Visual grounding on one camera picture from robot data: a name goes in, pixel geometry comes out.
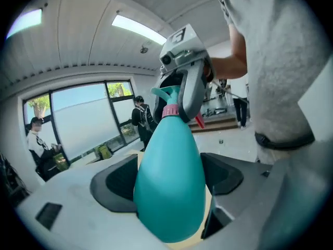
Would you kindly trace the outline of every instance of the window frame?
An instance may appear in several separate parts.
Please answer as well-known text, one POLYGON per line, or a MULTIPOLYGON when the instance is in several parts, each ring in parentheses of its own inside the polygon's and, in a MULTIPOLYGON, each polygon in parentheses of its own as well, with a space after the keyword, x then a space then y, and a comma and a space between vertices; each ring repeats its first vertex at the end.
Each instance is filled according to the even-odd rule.
MULTIPOLYGON (((26 114, 27 114, 27 111, 25 110, 25 106, 27 105, 27 102, 34 99, 34 98, 38 98, 38 97, 41 97, 41 96, 44 96, 44 95, 48 95, 48 99, 49 99, 49 102, 50 102, 50 115, 47 115, 45 116, 43 119, 44 119, 44 123, 47 123, 49 121, 52 122, 52 128, 53 128, 53 132, 54 132, 54 136, 57 140, 57 144, 61 144, 61 140, 60 140, 60 137, 58 135, 58 131, 57 131, 57 128, 56 128, 56 125, 55 125, 55 122, 54 122, 54 118, 53 118, 53 115, 54 115, 54 112, 53 112, 53 101, 52 101, 52 94, 54 92, 58 92, 58 91, 61 91, 61 90, 66 90, 66 89, 69 89, 69 88, 74 88, 74 87, 80 87, 80 86, 85 86, 85 85, 92 85, 92 84, 101 84, 103 83, 104 84, 104 88, 105 88, 105 91, 106 91, 106 94, 107 94, 107 98, 108 98, 108 101, 109 101, 109 105, 110 105, 110 109, 111 109, 111 112, 112 112, 112 115, 113 115, 113 118, 114 118, 114 121, 116 122, 116 126, 117 126, 117 129, 118 129, 118 132, 119 132, 119 135, 120 135, 120 138, 121 138, 121 141, 122 141, 122 145, 120 145, 119 147, 117 147, 116 149, 114 150, 111 150, 112 154, 115 153, 116 151, 122 149, 123 147, 133 143, 134 141, 136 141, 138 138, 139 138, 139 135, 134 138, 133 140, 129 141, 129 142, 126 142, 125 140, 125 137, 121 131, 121 127, 129 124, 129 123, 132 123, 131 122, 131 119, 125 121, 125 122, 122 122, 122 123, 119 123, 119 120, 118 120, 118 117, 117 117, 117 114, 116 114, 116 111, 114 109, 114 105, 113 103, 115 102, 119 102, 119 101, 123 101, 123 100, 129 100, 129 99, 132 99, 133 102, 134 102, 134 98, 135 98, 135 94, 134 94, 134 90, 133 90, 133 86, 132 86, 132 83, 131 81, 128 79, 128 80, 112 80, 112 81, 107 81, 107 80, 103 80, 103 81, 92 81, 92 82, 85 82, 85 83, 79 83, 79 84, 73 84, 73 85, 68 85, 68 86, 64 86, 64 87, 60 87, 60 88, 56 88, 56 89, 52 89, 52 90, 48 90, 48 92, 44 92, 44 93, 41 93, 41 94, 38 94, 38 95, 34 95, 28 99, 23 99, 22 100, 22 108, 23 108, 23 122, 25 122, 25 120, 28 121, 27 124, 24 123, 24 127, 25 127, 25 130, 26 130, 26 133, 27 133, 27 128, 29 127, 30 123, 29 123, 29 120, 26 119, 26 114), (110 97, 110 94, 109 94, 109 90, 108 90, 108 83, 118 83, 118 82, 127 82, 130 84, 130 88, 131 88, 131 92, 133 93, 132 95, 126 95, 126 96, 120 96, 120 97, 110 97)), ((69 162, 69 159, 67 158, 67 155, 65 153, 65 151, 62 149, 61 150, 61 153, 63 154, 63 157, 65 158, 66 160, 66 163, 68 164, 68 167, 70 167, 70 162, 69 162)))

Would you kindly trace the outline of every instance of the person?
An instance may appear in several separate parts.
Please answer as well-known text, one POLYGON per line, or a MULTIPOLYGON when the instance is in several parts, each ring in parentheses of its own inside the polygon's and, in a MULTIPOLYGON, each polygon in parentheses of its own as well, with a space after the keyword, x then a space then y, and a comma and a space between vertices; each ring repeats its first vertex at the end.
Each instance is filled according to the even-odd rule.
MULTIPOLYGON (((219 0, 231 55, 211 58, 219 79, 249 74, 251 119, 261 162, 273 164, 314 141, 298 105, 324 68, 332 45, 304 0, 219 0), (295 150, 281 143, 302 146, 295 150), (272 149, 264 142, 280 144, 272 149)), ((208 66, 204 72, 211 73, 208 66)))
POLYGON ((206 101, 209 101, 210 100, 210 95, 211 95, 211 93, 212 93, 212 88, 213 87, 207 87, 206 88, 206 91, 205 91, 205 93, 204 93, 204 100, 206 100, 206 101))
POLYGON ((54 145, 49 149, 45 142, 38 136, 42 129, 43 119, 33 117, 30 122, 30 130, 27 135, 28 149, 31 152, 36 164, 36 172, 44 181, 60 172, 53 157, 61 150, 61 145, 54 145))
POLYGON ((218 86, 218 87, 215 89, 215 92, 216 92, 218 98, 221 99, 221 98, 222 98, 222 89, 221 89, 221 87, 218 86))
POLYGON ((237 124, 241 130, 244 130, 246 127, 246 118, 247 118, 247 74, 238 79, 227 80, 226 89, 230 89, 233 94, 234 106, 236 109, 237 124))
POLYGON ((132 124, 138 126, 140 140, 144 143, 144 149, 146 150, 157 125, 152 119, 149 105, 145 104, 142 96, 135 97, 134 103, 135 108, 132 111, 132 124))

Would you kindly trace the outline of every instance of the yellow object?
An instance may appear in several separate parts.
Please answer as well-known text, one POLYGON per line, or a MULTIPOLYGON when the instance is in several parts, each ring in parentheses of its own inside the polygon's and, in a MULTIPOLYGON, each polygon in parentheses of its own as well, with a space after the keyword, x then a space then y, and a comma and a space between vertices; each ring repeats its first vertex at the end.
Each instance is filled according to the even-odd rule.
POLYGON ((99 148, 98 148, 98 151, 102 154, 102 158, 103 159, 108 159, 112 156, 110 150, 107 148, 107 146, 104 144, 104 145, 101 145, 99 148))

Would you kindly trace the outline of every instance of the green plant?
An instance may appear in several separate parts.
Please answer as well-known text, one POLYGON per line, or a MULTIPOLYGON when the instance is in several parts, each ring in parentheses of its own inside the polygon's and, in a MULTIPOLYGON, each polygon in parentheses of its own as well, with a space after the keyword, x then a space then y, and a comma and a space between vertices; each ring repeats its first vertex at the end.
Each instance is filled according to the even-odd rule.
POLYGON ((134 127, 130 124, 123 126, 121 130, 122 130, 122 133, 127 136, 135 134, 134 127))
POLYGON ((50 108, 48 95, 44 95, 28 101, 28 105, 33 108, 35 117, 44 118, 45 112, 50 108))
POLYGON ((126 89, 123 82, 108 83, 110 97, 132 95, 129 89, 126 89))
POLYGON ((68 164, 63 157, 62 153, 59 153, 53 157, 54 161, 56 162, 56 165, 60 171, 64 171, 68 169, 68 164))

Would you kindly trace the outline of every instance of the tree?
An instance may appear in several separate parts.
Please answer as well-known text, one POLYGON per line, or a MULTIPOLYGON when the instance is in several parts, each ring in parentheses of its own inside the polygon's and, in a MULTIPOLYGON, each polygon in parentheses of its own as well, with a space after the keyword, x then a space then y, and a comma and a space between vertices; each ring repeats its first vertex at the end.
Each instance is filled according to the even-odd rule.
POLYGON ((45 112, 50 108, 50 100, 48 95, 44 95, 30 100, 28 105, 33 108, 35 117, 44 118, 45 112))
POLYGON ((110 97, 119 97, 132 95, 129 89, 126 89, 123 82, 108 83, 110 97))

